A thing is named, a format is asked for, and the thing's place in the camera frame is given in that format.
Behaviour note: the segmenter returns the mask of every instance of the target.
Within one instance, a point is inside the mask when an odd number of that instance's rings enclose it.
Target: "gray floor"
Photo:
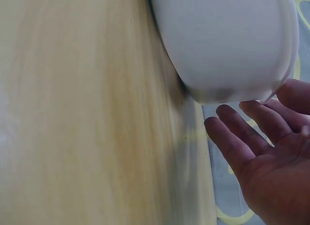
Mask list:
[[[302,2],[300,8],[304,17],[310,23],[310,3],[306,1]],[[300,29],[300,79],[304,81],[310,81],[310,30],[301,20],[299,15],[298,18]],[[240,111],[240,109],[238,108],[238,103],[231,103],[229,105],[231,105],[234,109],[240,112],[246,121],[250,120]],[[203,106],[204,117],[207,118],[216,115],[215,109],[217,106],[218,105]],[[248,207],[241,194],[239,184],[235,176],[229,173],[228,164],[216,147],[216,145],[211,140],[209,140],[208,143],[211,156],[211,165],[217,206],[228,216],[241,216],[248,211]],[[226,223],[218,219],[218,224],[225,225]],[[243,224],[261,225],[263,224],[263,222],[257,215],[254,215],[250,220]]]

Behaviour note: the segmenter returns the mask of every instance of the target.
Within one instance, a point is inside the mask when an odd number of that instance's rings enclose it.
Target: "light wooden surface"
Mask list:
[[[214,225],[194,131],[147,0],[0,0],[2,225]]]

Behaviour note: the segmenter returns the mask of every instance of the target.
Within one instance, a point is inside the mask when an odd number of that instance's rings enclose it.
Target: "white ceramic bowl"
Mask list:
[[[294,0],[152,0],[165,48],[201,104],[267,102],[298,50]]]

